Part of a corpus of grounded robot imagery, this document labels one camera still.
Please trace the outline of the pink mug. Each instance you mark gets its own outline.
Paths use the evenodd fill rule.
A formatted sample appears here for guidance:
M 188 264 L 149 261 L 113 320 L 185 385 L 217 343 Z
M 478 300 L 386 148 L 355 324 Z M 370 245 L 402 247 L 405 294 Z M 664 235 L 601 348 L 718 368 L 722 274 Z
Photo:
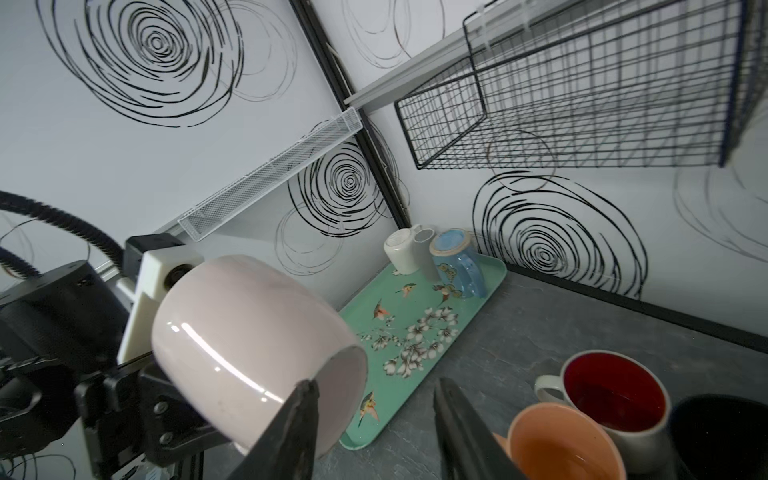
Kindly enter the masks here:
M 319 388 L 317 457 L 358 410 L 366 353 L 337 311 L 255 258 L 208 260 L 176 283 L 152 330 L 156 362 L 192 407 L 242 452 L 296 385 Z

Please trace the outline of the black mug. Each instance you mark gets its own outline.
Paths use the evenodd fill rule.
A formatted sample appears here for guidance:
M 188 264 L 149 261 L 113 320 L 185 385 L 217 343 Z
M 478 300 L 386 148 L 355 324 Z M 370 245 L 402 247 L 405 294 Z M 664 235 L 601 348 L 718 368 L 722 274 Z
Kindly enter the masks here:
M 765 479 L 767 406 L 731 395 L 679 402 L 669 417 L 679 479 Z

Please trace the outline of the white mug red inside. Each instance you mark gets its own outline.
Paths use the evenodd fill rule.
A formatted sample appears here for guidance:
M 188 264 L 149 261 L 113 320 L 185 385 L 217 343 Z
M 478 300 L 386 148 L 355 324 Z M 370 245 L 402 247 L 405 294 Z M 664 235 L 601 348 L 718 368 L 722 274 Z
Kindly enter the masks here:
M 654 473 L 670 458 L 670 396 L 653 372 L 626 355 L 577 353 L 559 374 L 538 377 L 534 392 L 541 402 L 573 407 L 601 425 L 630 474 Z

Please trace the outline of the small grey mug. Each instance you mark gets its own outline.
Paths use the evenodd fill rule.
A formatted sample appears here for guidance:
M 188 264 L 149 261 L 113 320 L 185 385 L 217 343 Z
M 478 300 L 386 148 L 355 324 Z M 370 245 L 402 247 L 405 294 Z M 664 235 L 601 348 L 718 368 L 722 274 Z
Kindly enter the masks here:
M 413 255 L 419 271 L 431 282 L 441 280 L 438 269 L 430 253 L 430 244 L 436 232 L 433 228 L 421 224 L 412 227 Z

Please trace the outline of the blue butterfly mug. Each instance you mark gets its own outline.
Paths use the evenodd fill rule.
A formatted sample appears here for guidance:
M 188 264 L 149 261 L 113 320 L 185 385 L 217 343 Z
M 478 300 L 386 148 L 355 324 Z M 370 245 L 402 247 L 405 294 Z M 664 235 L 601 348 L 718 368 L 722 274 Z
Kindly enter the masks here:
M 485 298 L 487 286 L 469 232 L 450 229 L 436 235 L 429 252 L 443 285 L 461 298 Z

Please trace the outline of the beige and salmon mug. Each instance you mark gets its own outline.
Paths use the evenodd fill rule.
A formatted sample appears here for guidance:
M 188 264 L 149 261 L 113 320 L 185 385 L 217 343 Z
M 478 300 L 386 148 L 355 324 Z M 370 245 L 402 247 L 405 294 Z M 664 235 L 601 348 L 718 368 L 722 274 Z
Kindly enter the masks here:
M 613 440 L 587 415 L 556 403 L 520 411 L 494 438 L 528 479 L 625 479 Z

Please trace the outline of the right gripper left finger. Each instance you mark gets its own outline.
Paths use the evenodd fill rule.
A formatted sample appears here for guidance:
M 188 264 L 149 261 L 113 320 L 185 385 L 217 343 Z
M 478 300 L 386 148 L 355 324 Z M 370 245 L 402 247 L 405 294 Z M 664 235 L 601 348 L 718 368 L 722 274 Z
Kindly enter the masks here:
M 319 423 L 319 387 L 299 382 L 229 479 L 310 479 Z

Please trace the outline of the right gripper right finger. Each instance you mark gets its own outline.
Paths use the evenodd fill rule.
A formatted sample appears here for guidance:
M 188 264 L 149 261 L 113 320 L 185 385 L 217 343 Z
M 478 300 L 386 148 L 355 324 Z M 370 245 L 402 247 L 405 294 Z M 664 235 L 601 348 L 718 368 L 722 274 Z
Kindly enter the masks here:
M 438 380 L 433 409 L 442 479 L 526 479 L 455 381 Z

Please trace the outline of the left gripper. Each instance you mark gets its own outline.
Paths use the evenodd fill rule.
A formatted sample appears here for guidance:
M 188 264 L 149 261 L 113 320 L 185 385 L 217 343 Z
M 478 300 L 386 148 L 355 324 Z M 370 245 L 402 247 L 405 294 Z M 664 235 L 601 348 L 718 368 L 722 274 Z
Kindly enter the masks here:
M 1 456 L 38 453 L 83 426 L 91 471 L 139 456 L 190 462 L 225 437 L 182 398 L 154 357 L 118 364 L 128 314 L 85 261 L 30 270 L 1 295 Z

